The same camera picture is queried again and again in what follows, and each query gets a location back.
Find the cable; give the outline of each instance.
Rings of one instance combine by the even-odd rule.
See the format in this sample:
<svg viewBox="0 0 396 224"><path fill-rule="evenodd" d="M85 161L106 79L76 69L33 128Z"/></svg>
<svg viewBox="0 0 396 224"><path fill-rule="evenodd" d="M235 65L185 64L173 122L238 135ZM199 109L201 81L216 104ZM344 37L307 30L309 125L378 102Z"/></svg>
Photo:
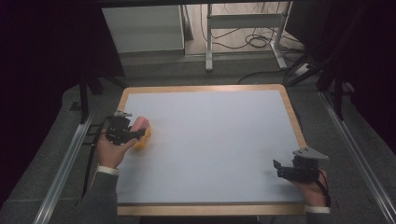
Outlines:
<svg viewBox="0 0 396 224"><path fill-rule="evenodd" d="M231 14L231 13L228 11L227 7L225 6L225 3L224 3L224 9L228 12L228 14Z"/></svg>
<svg viewBox="0 0 396 224"><path fill-rule="evenodd" d="M240 85L240 84L241 84L241 81L242 81L243 79L247 78L247 77L253 77L253 76L256 76L256 75L258 75L258 74L266 74L266 73L281 73L281 72L286 72L286 71L288 71L288 70L290 70L290 69L288 68L288 69L285 69L285 70L265 71L265 72L262 71L262 72L250 73L250 74L247 74L247 75L245 75L245 76L239 78L239 80L236 82L236 85Z"/></svg>
<svg viewBox="0 0 396 224"><path fill-rule="evenodd" d="M301 41L300 41L300 40L293 39L293 38L287 37L287 36L285 36L285 35L282 35L282 37L283 37L283 38L287 38L287 39L289 39L289 40L292 40L292 41L295 41L295 42L299 42L299 43L301 43Z"/></svg>
<svg viewBox="0 0 396 224"><path fill-rule="evenodd" d="M271 38L268 38L268 37L265 36L265 35L254 35L254 31L253 31L253 34L247 35L247 36L245 37L245 41L246 41L251 47L253 47L253 48L255 48L255 49L262 49L262 48L267 47L267 46L271 43L272 37L273 37L272 35L271 35ZM252 43L253 40L260 40L260 41L263 41L264 44L263 44L262 46L254 45L254 44Z"/></svg>
<svg viewBox="0 0 396 224"><path fill-rule="evenodd" d="M233 31L228 32L228 33L226 33L226 34L224 34L224 35L219 35L219 36L213 36L212 34L211 34L211 35L212 35L213 38L217 39L217 38L224 37L225 35L229 35L229 34L235 32L235 31L238 31L238 30L240 30L240 29L241 29L241 28L234 29Z"/></svg>
<svg viewBox="0 0 396 224"><path fill-rule="evenodd" d="M255 6L254 8L258 7L258 5L259 5L259 3L256 3L256 6ZM251 9L251 12L250 12L250 13L253 13L253 11L254 11L254 8L253 8L253 9Z"/></svg>
<svg viewBox="0 0 396 224"><path fill-rule="evenodd" d="M296 52L285 52L285 53L283 54L283 57L284 57L286 60L288 60L289 62L291 62L291 63L297 62L297 60L292 60L292 59L288 58L287 55L290 54L290 53L296 53Z"/></svg>
<svg viewBox="0 0 396 224"><path fill-rule="evenodd" d="M279 10L280 2L277 2L277 8L276 8L276 13Z"/></svg>
<svg viewBox="0 0 396 224"><path fill-rule="evenodd" d="M267 6L267 13L268 13L268 8L270 8L270 5L271 5L271 2L268 3L268 6Z"/></svg>
<svg viewBox="0 0 396 224"><path fill-rule="evenodd" d="M326 201L326 207L331 207L332 206L332 198L329 195L329 186L327 184L326 176L320 170L318 170L318 171L323 176L324 183L325 183L326 187L324 187L323 184L320 183L320 181L318 179L315 180L315 183L318 185L318 187L321 189L321 191L323 193L323 197Z"/></svg>
<svg viewBox="0 0 396 224"><path fill-rule="evenodd" d="M82 189L82 196L81 196L81 198L84 197L85 193L86 193L87 190L88 190L88 180L89 180L89 178L90 178L90 172L91 172L93 154L94 154L94 152L95 152L95 150L96 150L96 145L97 145L99 136L102 134L103 126L105 125L106 121L107 121L108 119L111 119L111 118L112 118L112 116L107 116L107 117L105 117L105 118L102 120L101 124L99 125L99 128L98 128L97 131L96 131L95 137L94 137L93 140L92 140L90 155L89 155L89 157L88 157L88 162L87 162L87 168L85 169L84 185L83 185L83 189Z"/></svg>
<svg viewBox="0 0 396 224"><path fill-rule="evenodd" d="M204 37L204 40L207 41L207 39L206 39L206 37L205 37L205 34L204 34L204 27L203 27L203 25L202 25L202 5L200 5L200 16L201 16L201 31L202 31L202 36ZM228 49L241 49L241 48L243 48L243 47L245 47L245 46L248 45L248 43L246 43L246 45L240 46L240 47L229 47L229 46L226 46L226 45L217 43L217 42L212 42L212 44L220 45L220 46L223 46L224 48L228 48Z"/></svg>

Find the wire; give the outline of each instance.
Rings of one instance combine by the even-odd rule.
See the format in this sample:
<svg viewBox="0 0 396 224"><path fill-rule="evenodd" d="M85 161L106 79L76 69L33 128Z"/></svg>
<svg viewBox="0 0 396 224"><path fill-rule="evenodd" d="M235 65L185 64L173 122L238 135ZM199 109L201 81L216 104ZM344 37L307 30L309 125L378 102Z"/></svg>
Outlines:
<svg viewBox="0 0 396 224"><path fill-rule="evenodd" d="M277 71L262 71L262 72L255 72L255 73L250 73L250 74L247 74L247 75L245 75L245 76L243 76L243 77L239 78L239 80L236 82L236 85L240 85L242 80L244 80L244 79L246 79L246 78L248 78L248 77L253 77L253 76L256 76L256 75L258 75L258 74L267 74L267 73L282 73L282 72L286 72L286 71L288 71L288 70L290 70L290 69L288 68L288 69L285 69L285 70L277 70Z"/></svg>
<svg viewBox="0 0 396 224"><path fill-rule="evenodd" d="M202 5L200 5L200 16L201 16L201 31L202 31L202 36L204 37L204 40L207 41L207 39L206 39L206 37L205 37L205 33L204 33L204 26L202 25ZM226 46L226 45L220 44L220 43L218 43L218 42L212 42L212 44L220 45L220 46L223 46L224 48L227 48L227 49L241 49L241 48L243 48L243 47L245 47L245 46L248 45L248 43L246 43L246 45L244 45L244 46L240 46L240 47L230 47L230 46Z"/></svg>
<svg viewBox="0 0 396 224"><path fill-rule="evenodd" d="M229 35L229 34L235 32L235 31L238 31L238 30L240 30L240 29L241 29L241 28L234 29L233 31L228 32L228 33L226 33L226 34L224 34L224 35L219 35L219 36L213 36L212 34L211 34L211 35L212 35L213 38L217 39L217 38L224 37L225 35Z"/></svg>
<svg viewBox="0 0 396 224"><path fill-rule="evenodd" d="M256 6L254 7L254 8L256 8L256 7L258 7L259 6L259 3L256 3ZM254 11L254 8L253 9L251 9L251 12L250 13L253 13L253 11Z"/></svg>
<svg viewBox="0 0 396 224"><path fill-rule="evenodd" d="M279 10L280 2L277 2L277 8L276 8L276 13Z"/></svg>
<svg viewBox="0 0 396 224"><path fill-rule="evenodd" d="M283 54L283 57L284 57L286 60L288 60L289 62L291 62L291 63L297 62L297 60L292 60L292 59L288 58L287 55L290 54L290 53L296 53L296 52L285 52L285 53Z"/></svg>
<svg viewBox="0 0 396 224"><path fill-rule="evenodd" d="M228 12L228 14L231 14L231 13L228 11L227 7L225 6L225 3L224 3L224 9Z"/></svg>
<svg viewBox="0 0 396 224"><path fill-rule="evenodd" d="M326 190L329 190L329 185L327 184L326 176L323 174L323 172L321 172L321 170L319 170L319 172L320 172L320 174L323 176L324 183L325 183L325 185L326 185Z"/></svg>
<svg viewBox="0 0 396 224"><path fill-rule="evenodd" d="M245 41L246 41L251 47L253 47L253 48L255 48L255 49L262 49L262 48L267 47L267 46L271 43L272 37L273 37L272 35L271 35L271 38L268 38L268 37L265 36L265 35L254 35L254 31L253 31L253 34L247 35L247 36L245 37ZM263 44L262 46L260 46L260 45L255 45L255 44L252 43L253 40L260 40L260 41L263 41L264 44Z"/></svg>
<svg viewBox="0 0 396 224"><path fill-rule="evenodd" d="M268 3L268 6L267 6L267 13L268 13L268 9L270 8L270 5L271 5L271 2Z"/></svg>
<svg viewBox="0 0 396 224"><path fill-rule="evenodd" d="M295 41L295 42L299 42L299 43L301 43L301 41L300 41L300 40L293 39L293 38L287 37L287 36L285 36L285 35L282 35L282 37L283 37L283 38L286 38L286 39L289 39L289 40L292 40L292 41Z"/></svg>
<svg viewBox="0 0 396 224"><path fill-rule="evenodd" d="M89 178L90 178L90 172L91 172L91 166L92 166L92 159L93 159L93 154L94 154L94 152L95 152L95 150L96 150L96 144L97 144L97 142L98 142L99 136L100 136L101 134L103 134L103 133L102 133L103 126L105 125L106 121L107 121L108 119L111 119L111 118L112 118L112 116L107 116L107 117L105 117L105 118L102 120L102 123L99 125L99 128L98 128L97 131L96 131L95 137L94 137L93 140L92 140L90 155L89 155L89 157L88 157L88 162L87 162L87 168L85 169L84 186L83 186L83 189L82 189L82 196L81 196L81 198L84 197L85 193L86 193L87 190L88 190L88 180L89 180Z"/></svg>

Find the black cable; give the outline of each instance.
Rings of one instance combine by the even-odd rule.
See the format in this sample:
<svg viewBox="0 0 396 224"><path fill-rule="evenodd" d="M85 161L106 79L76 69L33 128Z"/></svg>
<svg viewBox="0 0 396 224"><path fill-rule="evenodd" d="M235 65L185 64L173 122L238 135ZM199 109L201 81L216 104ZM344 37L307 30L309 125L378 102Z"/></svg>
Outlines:
<svg viewBox="0 0 396 224"><path fill-rule="evenodd" d="M292 59L288 58L287 55L290 54L290 53L296 53L296 52L285 52L285 53L283 54L283 57L284 57L286 60L288 60L289 62L291 62L291 63L297 62L297 60L292 60Z"/></svg>
<svg viewBox="0 0 396 224"><path fill-rule="evenodd" d="M262 10L260 10L260 13L264 12L264 6L265 6L265 2L262 3Z"/></svg>
<svg viewBox="0 0 396 224"><path fill-rule="evenodd" d="M279 10L280 2L277 2L277 8L276 8L276 13Z"/></svg>
<svg viewBox="0 0 396 224"><path fill-rule="evenodd" d="M212 34L211 34L211 35L212 35L213 38L217 39L217 38L224 37L225 35L229 35L229 34L235 32L235 31L238 31L238 30L240 30L240 29L241 29L241 28L234 29L233 31L230 31L230 32L228 32L228 33L226 33L226 34L224 34L224 35L219 35L219 36L213 36Z"/></svg>
<svg viewBox="0 0 396 224"><path fill-rule="evenodd" d="M331 207L332 206L332 198L330 197L330 194L329 194L329 185L327 184L326 176L320 170L318 170L318 171L323 176L324 183L325 183L326 187L324 187L323 184L320 183L320 181L318 179L315 180L315 183L318 185L318 187L320 188L320 190L323 193L323 197L326 202L326 207Z"/></svg>
<svg viewBox="0 0 396 224"><path fill-rule="evenodd" d="M282 35L282 37L284 37L284 38L287 38L287 39L289 39L289 40L292 40L292 41L295 41L295 42L299 42L299 43L301 43L301 41L300 41L300 40L293 39L293 38L287 37L287 36L285 36L285 35Z"/></svg>
<svg viewBox="0 0 396 224"><path fill-rule="evenodd" d="M262 4L261 13L264 12L264 6L265 6L265 4ZM273 30L273 32L272 32L272 34L271 34L271 37L268 38L268 37L265 36L265 35L255 35L254 32L256 32L256 29L257 29L257 28L254 28L252 34L251 34L251 35L247 35L247 36L245 37L245 41L246 41L247 43L249 43L249 45L250 45L251 47L255 48L255 49L262 49L262 48L267 47L267 46L271 43L272 38L274 37L274 30ZM260 40L260 41L263 41L264 44L263 44L262 46L254 45L254 44L252 44L252 41L253 41L253 40Z"/></svg>
<svg viewBox="0 0 396 224"><path fill-rule="evenodd" d="M254 8L256 8L258 5L259 5L259 3L256 3L256 6L255 6ZM253 11L254 11L254 8L253 8L253 9L251 9L251 12L250 12L250 13L253 13Z"/></svg>
<svg viewBox="0 0 396 224"><path fill-rule="evenodd" d="M266 73L281 73L281 72L285 72L285 71L288 71L288 70L289 70L289 68L285 69L285 70L278 70L278 71L266 71L266 72L262 71L262 72L250 73L250 74L247 74L247 75L239 78L239 80L236 82L236 85L240 85L241 81L243 79L247 78L247 77L252 77L252 76L255 76L255 75L258 75L258 74L266 74Z"/></svg>
<svg viewBox="0 0 396 224"><path fill-rule="evenodd" d="M228 14L231 14L231 13L228 11L227 7L225 6L225 3L224 3L224 9L228 12Z"/></svg>
<svg viewBox="0 0 396 224"><path fill-rule="evenodd" d="M285 46L283 46L283 45L281 45L281 44L279 44L278 47L279 47L280 51L290 51L290 52L298 52L298 53L304 53L304 52L306 52L305 49L290 49L290 48L285 47Z"/></svg>
<svg viewBox="0 0 396 224"><path fill-rule="evenodd" d="M108 119L111 119L112 116L107 116L102 120L102 123L100 124L99 128L96 131L95 137L92 140L91 143L91 150L90 150L90 155L88 157L88 162L87 162L87 168L85 169L85 177L84 177L84 185L82 189L82 197L84 197L85 193L88 190L88 181L90 178L90 172L91 172L91 166L92 166L92 160L93 160L93 155L96 150L96 145L99 139L99 136L102 134L103 126L105 126L105 123Z"/></svg>
<svg viewBox="0 0 396 224"><path fill-rule="evenodd" d="M271 5L271 2L268 3L268 6L267 6L267 13L268 13L268 8L270 8L270 5Z"/></svg>
<svg viewBox="0 0 396 224"><path fill-rule="evenodd" d="M200 5L200 16L201 16L201 31L202 31L202 36L204 37L204 40L207 41L207 39L206 39L206 37L205 37L205 34L204 34L204 27L203 27L203 25L202 25L202 5ZM217 42L212 42L212 44L220 45L220 46L223 46L224 48L228 48L228 49L241 49L241 48L243 48L243 47L245 47L245 46L248 45L248 43L246 43L246 45L240 46L240 47L229 47L229 46L226 46L226 45L217 43Z"/></svg>

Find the metal leg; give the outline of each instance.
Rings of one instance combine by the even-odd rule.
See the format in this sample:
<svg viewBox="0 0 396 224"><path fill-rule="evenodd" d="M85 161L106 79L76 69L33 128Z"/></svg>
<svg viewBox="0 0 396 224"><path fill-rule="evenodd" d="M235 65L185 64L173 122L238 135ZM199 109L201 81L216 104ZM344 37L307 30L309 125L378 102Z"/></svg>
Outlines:
<svg viewBox="0 0 396 224"><path fill-rule="evenodd" d="M212 29L211 29L212 5L207 4L207 41L206 41L206 71L213 70L213 55L212 55Z"/></svg>
<svg viewBox="0 0 396 224"><path fill-rule="evenodd" d="M342 98L343 98L343 77L342 67L340 64L335 66L335 80L334 80L334 111L340 120L344 120L342 113Z"/></svg>
<svg viewBox="0 0 396 224"><path fill-rule="evenodd" d="M282 54L280 53L279 42L280 42L280 38L282 37L283 30L285 29L286 20L288 19L288 15L289 15L289 9L290 9L290 2L288 2L288 4L286 5L285 9L282 12L282 17L280 19L280 23L277 28L275 39L273 41L271 41L271 44L270 44L271 48L275 54L275 57L276 57L277 63L279 64L280 69L288 68L285 60L283 59Z"/></svg>
<svg viewBox="0 0 396 224"><path fill-rule="evenodd" d="M88 108L87 82L84 75L79 76L79 99L81 100L81 121L84 124L90 114Z"/></svg>

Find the metal rail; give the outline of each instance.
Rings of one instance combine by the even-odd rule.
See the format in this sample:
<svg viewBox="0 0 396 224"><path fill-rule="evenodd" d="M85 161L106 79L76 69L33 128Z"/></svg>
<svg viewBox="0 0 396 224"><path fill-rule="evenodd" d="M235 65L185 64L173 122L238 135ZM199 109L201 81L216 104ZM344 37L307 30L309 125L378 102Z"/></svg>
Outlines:
<svg viewBox="0 0 396 224"><path fill-rule="evenodd" d="M332 121L334 122L338 132L341 134L344 142L346 143L346 147L349 150L349 153L352 156L353 160L356 162L367 186L373 193L375 200L379 205L379 208L385 216L385 219L388 221L389 224L395 224L396 210L387 191L376 177L375 173L370 167L370 164L364 158L364 155L361 153L359 145L356 143L347 125L343 121L341 121L333 111L332 100L330 99L330 96L327 93L323 93L321 91L319 92L319 96L323 100L323 103L325 104L330 116L332 117Z"/></svg>
<svg viewBox="0 0 396 224"><path fill-rule="evenodd" d="M64 189L64 184L67 180L67 177L69 177L70 171L76 160L78 151L84 140L85 134L87 133L88 128L90 127L95 111L96 111L96 106L94 107L90 115L87 117L86 122L78 125L78 128L76 130L75 135L73 136L69 148L66 150L66 153L64 154L64 159L62 160L62 163L59 166L59 170L56 173L54 179L52 180L52 184L49 187L49 191L47 192L47 195L44 198L44 201L41 204L41 207L38 210L37 215L35 216L35 221L33 222L34 224L44 224L50 221L50 217L52 216L56 203L58 202L62 190Z"/></svg>

